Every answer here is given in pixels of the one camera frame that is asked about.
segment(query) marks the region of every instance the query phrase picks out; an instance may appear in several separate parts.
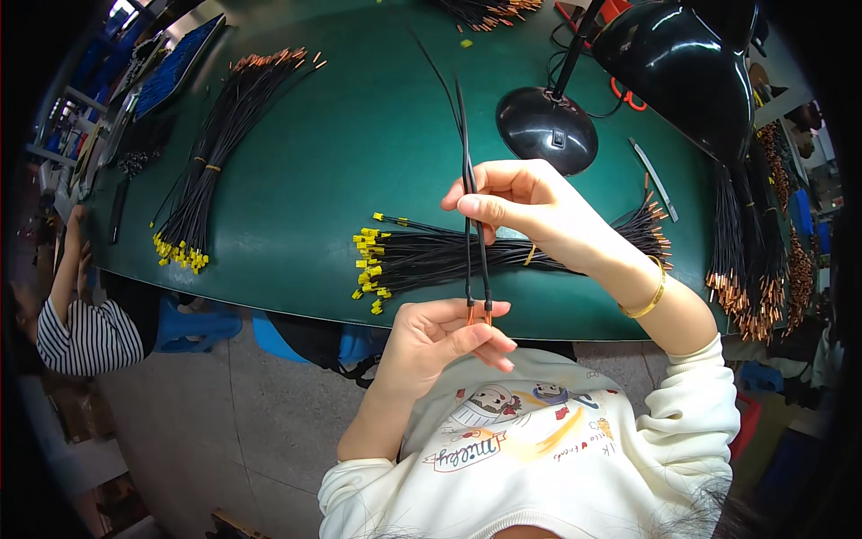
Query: striped shirt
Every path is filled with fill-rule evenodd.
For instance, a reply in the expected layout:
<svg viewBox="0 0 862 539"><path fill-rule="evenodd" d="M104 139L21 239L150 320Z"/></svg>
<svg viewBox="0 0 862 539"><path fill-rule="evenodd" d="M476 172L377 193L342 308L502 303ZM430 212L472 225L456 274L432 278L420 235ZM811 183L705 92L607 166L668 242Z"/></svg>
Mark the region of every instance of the striped shirt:
<svg viewBox="0 0 862 539"><path fill-rule="evenodd" d="M112 371L144 359L138 329L110 299L98 307L73 301L64 325L49 298L39 315L36 348L48 368L78 376Z"/></svg>

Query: red scissors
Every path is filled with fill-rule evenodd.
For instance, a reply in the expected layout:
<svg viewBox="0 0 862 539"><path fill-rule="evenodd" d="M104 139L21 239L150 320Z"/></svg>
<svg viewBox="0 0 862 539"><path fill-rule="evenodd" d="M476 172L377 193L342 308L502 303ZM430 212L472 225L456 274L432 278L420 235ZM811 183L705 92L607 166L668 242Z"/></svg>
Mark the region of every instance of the red scissors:
<svg viewBox="0 0 862 539"><path fill-rule="evenodd" d="M620 91L616 89L616 78L613 78L613 77L610 78L610 89L614 91L614 95L616 96L617 99L622 97L622 94L620 93ZM626 103L628 103L628 106L635 109L635 110L646 110L647 109L646 103L641 102L640 105L634 104L634 95L632 94L631 91L626 91L626 96L622 100L625 101Z"/></svg>

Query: power switch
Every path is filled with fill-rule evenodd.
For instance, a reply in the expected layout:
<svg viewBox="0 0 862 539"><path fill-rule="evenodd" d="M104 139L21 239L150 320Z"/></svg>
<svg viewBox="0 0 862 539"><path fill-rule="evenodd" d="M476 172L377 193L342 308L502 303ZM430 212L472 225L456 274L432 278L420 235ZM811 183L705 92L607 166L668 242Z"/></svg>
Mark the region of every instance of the power switch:
<svg viewBox="0 0 862 539"><path fill-rule="evenodd" d="M565 133L560 131L559 129L555 129L553 131L553 139L551 143L556 147L564 147L565 146Z"/></svg>

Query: lamp shade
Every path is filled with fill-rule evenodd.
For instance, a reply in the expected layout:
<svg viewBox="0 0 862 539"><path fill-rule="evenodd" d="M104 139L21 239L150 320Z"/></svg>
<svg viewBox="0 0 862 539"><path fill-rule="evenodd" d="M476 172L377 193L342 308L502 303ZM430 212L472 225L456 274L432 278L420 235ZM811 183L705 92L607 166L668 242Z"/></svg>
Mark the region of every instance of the lamp shade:
<svg viewBox="0 0 862 539"><path fill-rule="evenodd" d="M603 28L591 51L599 65L704 152L733 166L745 157L754 121L744 56L757 8L720 3L718 18L699 4L636 4Z"/></svg>

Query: green workbench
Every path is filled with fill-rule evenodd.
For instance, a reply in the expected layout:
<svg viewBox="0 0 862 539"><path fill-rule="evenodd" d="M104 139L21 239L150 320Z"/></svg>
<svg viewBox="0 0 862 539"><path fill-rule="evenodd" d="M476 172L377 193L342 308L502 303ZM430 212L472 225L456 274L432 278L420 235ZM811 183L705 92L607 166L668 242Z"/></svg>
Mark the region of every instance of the green workbench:
<svg viewBox="0 0 862 539"><path fill-rule="evenodd" d="M350 298L360 271L353 263L358 257L352 235L381 224L372 212L456 230L464 223L438 205L460 175L458 132L440 83L401 20L373 0L342 0L316 12L303 2L272 4L242 7L236 14L228 9L231 26L168 110L180 112L168 148L156 166L132 180L113 246L107 243L108 223L122 175L116 168L100 172L87 201L96 266L232 304L379 326L391 325L401 302L462 296L462 282L413 291L393 298L379 316L370 312L370 294ZM458 70L473 162L512 159L497 133L497 102L509 90L546 83L548 56L557 50L548 36L560 21L553 4L513 28L464 35L426 4L403 11L444 74ZM216 14L204 12L196 24ZM464 38L473 46L462 48ZM199 275L176 263L159 266L147 225L189 157L228 62L300 46L322 50L328 63L275 103L224 167L209 220L210 264ZM595 113L616 102L609 75L588 57L579 61L566 94ZM644 168L628 143L634 137L679 213L679 222L662 222L672 241L671 274L708 298L703 278L714 215L709 158L651 109L624 105L595 124L598 157L569 180L609 222L636 208ZM495 299L512 303L510 314L495 321L512 337L646 338L586 277L524 269L492 276L491 285ZM723 333L726 318L717 304L712 308Z"/></svg>

